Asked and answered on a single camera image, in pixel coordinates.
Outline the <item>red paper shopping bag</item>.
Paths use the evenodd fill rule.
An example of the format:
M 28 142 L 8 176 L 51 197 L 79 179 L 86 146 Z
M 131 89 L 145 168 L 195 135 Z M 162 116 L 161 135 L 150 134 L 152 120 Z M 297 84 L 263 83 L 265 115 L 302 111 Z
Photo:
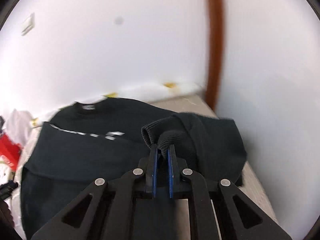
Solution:
M 4 162 L 13 171 L 16 171 L 21 156 L 21 147 L 12 142 L 5 133 L 1 135 L 0 139 L 0 154 Z

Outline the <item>striped quilted mattress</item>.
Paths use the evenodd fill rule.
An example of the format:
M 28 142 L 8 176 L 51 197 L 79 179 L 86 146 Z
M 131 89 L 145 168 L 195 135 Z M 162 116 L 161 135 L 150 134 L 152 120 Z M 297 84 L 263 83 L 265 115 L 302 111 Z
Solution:
M 198 96 L 189 96 L 185 99 L 170 99 L 147 104 L 176 113 L 194 113 L 207 116 L 209 118 L 220 119 Z M 27 237 L 23 229 L 21 213 L 20 197 L 22 170 L 35 148 L 42 126 L 32 129 L 29 140 L 23 148 L 22 155 L 18 163 L 18 169 L 15 174 L 15 180 L 20 186 L 13 192 L 10 207 L 15 228 L 23 239 L 27 239 Z M 188 239 L 190 234 L 188 231 L 187 202 L 185 200 L 169 200 L 167 191 L 165 190 L 167 185 L 167 155 L 163 156 L 160 150 L 159 153 L 159 190 L 157 191 L 157 197 L 154 201 L 143 200 L 140 202 L 141 208 L 138 211 L 138 216 L 143 219 L 142 230 L 140 233 L 135 233 L 134 237 L 138 238 L 140 236 L 144 239 Z M 251 198 L 251 200 L 253 200 L 253 202 L 255 202 L 255 204 L 257 204 L 265 213 L 267 213 L 271 218 L 275 218 L 275 214 L 268 197 L 247 159 L 242 169 L 242 184 L 238 187 L 240 187 L 245 195 Z

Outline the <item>white plastic shopping bag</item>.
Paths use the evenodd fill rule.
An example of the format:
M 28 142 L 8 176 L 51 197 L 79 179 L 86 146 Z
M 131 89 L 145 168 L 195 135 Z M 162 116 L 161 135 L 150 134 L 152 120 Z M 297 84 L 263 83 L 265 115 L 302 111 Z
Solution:
M 33 120 L 30 112 L 15 109 L 4 123 L 4 133 L 14 144 L 23 148 L 31 135 Z

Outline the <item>black sweatshirt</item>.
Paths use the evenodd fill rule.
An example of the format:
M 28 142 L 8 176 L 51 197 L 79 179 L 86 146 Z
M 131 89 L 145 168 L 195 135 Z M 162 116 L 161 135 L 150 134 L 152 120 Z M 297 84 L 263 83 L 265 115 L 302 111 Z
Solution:
M 170 145 L 204 178 L 242 184 L 247 154 L 235 122 L 176 113 L 137 100 L 75 103 L 42 126 L 23 167 L 22 225 L 27 239 L 97 178 L 113 180 L 138 166 L 152 145 Z

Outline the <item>brown wooden door frame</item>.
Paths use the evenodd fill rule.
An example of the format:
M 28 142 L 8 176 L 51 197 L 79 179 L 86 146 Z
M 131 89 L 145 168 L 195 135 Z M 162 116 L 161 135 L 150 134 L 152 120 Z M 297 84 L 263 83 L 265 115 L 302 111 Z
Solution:
M 209 61 L 205 102 L 215 109 L 219 95 L 225 45 L 225 10 L 223 0 L 208 0 Z

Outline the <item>white wall switch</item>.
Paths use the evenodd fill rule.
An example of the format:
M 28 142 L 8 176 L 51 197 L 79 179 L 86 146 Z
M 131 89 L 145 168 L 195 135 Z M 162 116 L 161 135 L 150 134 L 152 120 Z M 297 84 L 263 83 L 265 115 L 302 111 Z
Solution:
M 22 36 L 26 35 L 34 27 L 35 27 L 35 14 L 31 13 L 22 24 L 21 35 Z

